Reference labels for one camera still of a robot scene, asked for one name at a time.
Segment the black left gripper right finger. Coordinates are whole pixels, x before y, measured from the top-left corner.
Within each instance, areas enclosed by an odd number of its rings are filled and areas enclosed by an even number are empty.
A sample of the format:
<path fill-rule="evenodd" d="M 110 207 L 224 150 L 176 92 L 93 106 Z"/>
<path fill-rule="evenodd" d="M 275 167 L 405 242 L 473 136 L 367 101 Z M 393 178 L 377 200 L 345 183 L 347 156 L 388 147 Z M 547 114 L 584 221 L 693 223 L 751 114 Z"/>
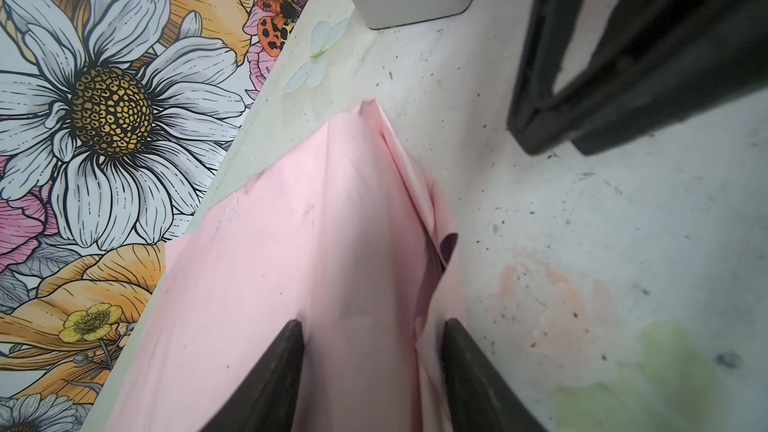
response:
<path fill-rule="evenodd" d="M 455 431 L 544 432 L 456 318 L 445 322 L 440 357 Z"/>

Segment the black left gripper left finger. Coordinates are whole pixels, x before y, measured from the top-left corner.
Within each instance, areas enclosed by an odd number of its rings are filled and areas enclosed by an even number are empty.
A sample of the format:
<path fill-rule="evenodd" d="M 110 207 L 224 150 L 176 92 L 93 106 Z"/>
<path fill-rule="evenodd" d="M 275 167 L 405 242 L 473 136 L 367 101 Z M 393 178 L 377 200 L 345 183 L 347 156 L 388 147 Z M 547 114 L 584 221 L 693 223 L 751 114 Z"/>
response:
<path fill-rule="evenodd" d="M 304 336 L 297 319 L 286 322 L 203 432 L 289 432 L 300 390 Z"/>

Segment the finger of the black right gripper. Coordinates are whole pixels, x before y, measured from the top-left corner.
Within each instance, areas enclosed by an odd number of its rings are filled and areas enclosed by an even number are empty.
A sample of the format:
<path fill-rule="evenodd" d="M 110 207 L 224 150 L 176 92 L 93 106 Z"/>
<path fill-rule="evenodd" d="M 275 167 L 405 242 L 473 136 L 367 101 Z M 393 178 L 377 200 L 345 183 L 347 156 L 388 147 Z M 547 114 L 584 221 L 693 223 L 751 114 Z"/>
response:
<path fill-rule="evenodd" d="M 610 91 L 572 143 L 595 155 L 767 84 L 767 0 L 618 0 L 589 62 Z"/>
<path fill-rule="evenodd" d="M 603 51 L 630 30 L 653 0 L 618 0 L 608 16 L 595 51 Z M 533 0 L 507 128 L 529 155 L 561 143 L 570 112 L 550 113 L 545 103 L 555 96 L 554 84 L 586 0 Z"/>

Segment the purple wrapping paper sheet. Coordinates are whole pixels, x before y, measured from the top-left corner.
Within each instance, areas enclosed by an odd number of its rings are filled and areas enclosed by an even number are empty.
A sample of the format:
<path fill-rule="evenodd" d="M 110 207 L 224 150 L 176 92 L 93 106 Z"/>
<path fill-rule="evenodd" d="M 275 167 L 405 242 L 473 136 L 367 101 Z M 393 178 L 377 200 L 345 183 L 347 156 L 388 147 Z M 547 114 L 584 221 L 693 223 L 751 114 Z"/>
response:
<path fill-rule="evenodd" d="M 198 431 L 291 320 L 297 431 L 448 431 L 458 234 L 376 101 L 337 114 L 166 247 L 109 431 Z"/>

